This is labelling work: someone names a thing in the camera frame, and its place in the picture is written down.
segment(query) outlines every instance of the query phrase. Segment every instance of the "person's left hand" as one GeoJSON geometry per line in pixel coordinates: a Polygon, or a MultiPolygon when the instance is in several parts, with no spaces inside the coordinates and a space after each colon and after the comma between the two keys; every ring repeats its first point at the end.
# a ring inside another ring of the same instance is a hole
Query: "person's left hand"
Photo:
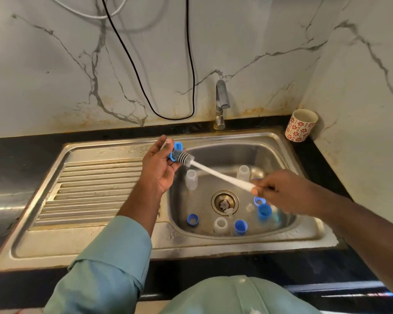
{"type": "Polygon", "coordinates": [[[156,143],[148,150],[142,160],[143,168],[141,171],[140,182],[145,185],[156,185],[158,195],[163,195],[173,183],[173,177],[180,164],[167,159],[167,156],[173,150],[173,139],[166,141],[163,134],[156,143]]]}

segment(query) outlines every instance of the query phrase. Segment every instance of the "person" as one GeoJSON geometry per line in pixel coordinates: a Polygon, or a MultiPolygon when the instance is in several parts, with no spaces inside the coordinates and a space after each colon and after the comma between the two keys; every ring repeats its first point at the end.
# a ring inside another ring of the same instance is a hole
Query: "person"
{"type": "MultiPolygon", "coordinates": [[[[141,176],[125,204],[69,266],[45,313],[134,313],[147,275],[160,199],[180,166],[166,159],[172,149],[173,140],[166,140],[165,135],[149,149],[142,160],[141,176]]],[[[252,194],[284,212],[326,222],[393,292],[393,224],[289,170],[252,182],[256,185],[252,194]]],[[[160,313],[319,311],[272,282],[235,276],[199,282],[173,298],[160,313]]]]}

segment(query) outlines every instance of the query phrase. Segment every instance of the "countertop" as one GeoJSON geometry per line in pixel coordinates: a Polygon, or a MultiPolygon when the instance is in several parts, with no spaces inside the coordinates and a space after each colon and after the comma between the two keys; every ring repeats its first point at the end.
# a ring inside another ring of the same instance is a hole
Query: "countertop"
{"type": "MultiPolygon", "coordinates": [[[[273,116],[229,120],[225,130],[277,126],[284,130],[289,118],[273,116]]],[[[202,122],[0,138],[0,246],[64,144],[210,131],[213,131],[212,122],[202,122]]],[[[291,144],[310,180],[349,197],[311,139],[291,144]]],[[[55,285],[66,273],[65,268],[0,273],[0,309],[44,306],[55,285]]],[[[140,300],[171,299],[203,279],[242,274],[271,280],[282,286],[301,287],[377,280],[350,247],[151,261],[140,300]]]]}

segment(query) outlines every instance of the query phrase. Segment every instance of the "black cable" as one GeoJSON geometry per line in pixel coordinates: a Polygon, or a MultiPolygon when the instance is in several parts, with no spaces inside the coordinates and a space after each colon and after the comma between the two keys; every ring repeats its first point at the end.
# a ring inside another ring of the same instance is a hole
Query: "black cable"
{"type": "Polygon", "coordinates": [[[128,55],[128,58],[129,58],[129,61],[131,62],[132,67],[134,68],[135,74],[137,76],[138,83],[140,84],[141,91],[143,92],[143,95],[146,98],[146,100],[148,102],[148,105],[150,106],[150,109],[152,110],[152,112],[154,112],[155,115],[157,115],[158,117],[160,117],[162,119],[172,120],[172,121],[185,120],[185,119],[188,119],[188,118],[192,117],[194,115],[194,113],[195,113],[195,71],[194,71],[194,63],[192,61],[192,55],[191,55],[191,45],[189,43],[189,0],[186,0],[186,42],[187,42],[187,45],[188,45],[189,61],[191,63],[191,68],[192,68],[192,81],[193,81],[193,84],[192,84],[192,113],[189,116],[186,116],[186,117],[183,117],[183,118],[176,118],[176,119],[163,117],[163,116],[159,115],[154,110],[153,106],[150,103],[150,100],[148,99],[148,97],[147,97],[147,95],[146,95],[146,93],[144,91],[143,85],[141,84],[141,79],[138,76],[138,72],[137,72],[137,69],[135,68],[134,62],[132,61],[131,55],[129,54],[128,50],[125,47],[124,42],[122,41],[121,37],[119,36],[119,33],[116,30],[116,28],[115,28],[114,22],[112,22],[112,19],[110,17],[109,11],[108,11],[108,8],[106,7],[105,0],[102,0],[102,3],[103,3],[103,7],[105,8],[106,15],[108,16],[108,20],[110,22],[110,25],[114,29],[114,32],[115,32],[116,36],[118,36],[118,39],[121,42],[121,45],[124,48],[124,51],[128,55]]]}

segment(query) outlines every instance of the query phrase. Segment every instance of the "rolled-up sleeve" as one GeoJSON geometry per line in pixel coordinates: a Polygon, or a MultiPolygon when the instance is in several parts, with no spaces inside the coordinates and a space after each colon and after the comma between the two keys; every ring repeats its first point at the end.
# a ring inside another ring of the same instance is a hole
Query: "rolled-up sleeve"
{"type": "Polygon", "coordinates": [[[116,216],[69,266],[45,313],[134,313],[150,253],[147,231],[116,216]]]}

